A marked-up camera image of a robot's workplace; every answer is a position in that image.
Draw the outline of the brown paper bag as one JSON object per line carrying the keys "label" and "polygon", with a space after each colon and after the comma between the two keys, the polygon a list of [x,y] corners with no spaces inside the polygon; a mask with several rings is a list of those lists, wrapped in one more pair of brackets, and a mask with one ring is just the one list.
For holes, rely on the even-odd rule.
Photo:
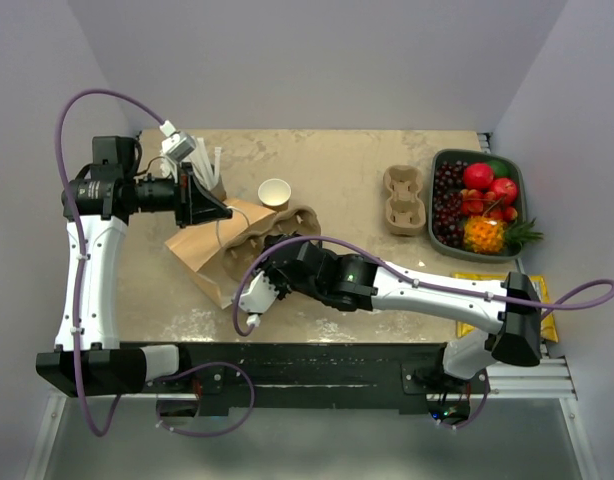
{"label": "brown paper bag", "polygon": [[185,267],[193,282],[220,309],[231,305],[239,279],[233,280],[223,267],[225,249],[241,234],[263,227],[276,215],[264,206],[228,198],[231,219],[181,229],[165,244]]}

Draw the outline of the brown paper coffee cup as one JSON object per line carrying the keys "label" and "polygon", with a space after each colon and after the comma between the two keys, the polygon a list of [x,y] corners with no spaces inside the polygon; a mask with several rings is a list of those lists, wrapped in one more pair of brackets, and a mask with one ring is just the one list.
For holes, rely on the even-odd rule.
{"label": "brown paper coffee cup", "polygon": [[292,189],[286,181],[270,178],[260,184],[257,195],[264,207],[280,212],[288,208]]}

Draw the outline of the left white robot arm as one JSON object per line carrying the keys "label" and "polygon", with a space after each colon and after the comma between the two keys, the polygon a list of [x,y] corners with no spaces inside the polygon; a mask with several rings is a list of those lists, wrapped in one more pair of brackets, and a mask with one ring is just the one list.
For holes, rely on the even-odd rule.
{"label": "left white robot arm", "polygon": [[193,383],[194,368],[180,359],[178,346],[124,348],[115,319],[118,263],[131,215],[171,212],[180,228],[232,215],[197,179],[191,136],[175,132],[162,147],[169,175],[140,177],[137,140],[95,137],[92,163],[63,193],[74,198],[80,216],[63,212],[70,247],[63,319],[53,351],[37,355],[36,371],[68,396],[139,393],[156,379],[183,392]]}

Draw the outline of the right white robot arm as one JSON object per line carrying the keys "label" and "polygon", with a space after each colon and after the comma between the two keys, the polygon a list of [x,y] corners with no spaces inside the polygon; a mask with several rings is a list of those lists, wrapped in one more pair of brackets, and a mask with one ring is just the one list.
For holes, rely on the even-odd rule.
{"label": "right white robot arm", "polygon": [[486,367],[534,367],[541,360],[541,320],[530,279],[469,280],[427,274],[385,262],[358,249],[338,254],[316,237],[278,237],[254,267],[239,308],[255,327],[272,304],[300,293],[342,312],[404,311],[472,326],[449,342],[432,369],[435,386],[456,392]]}

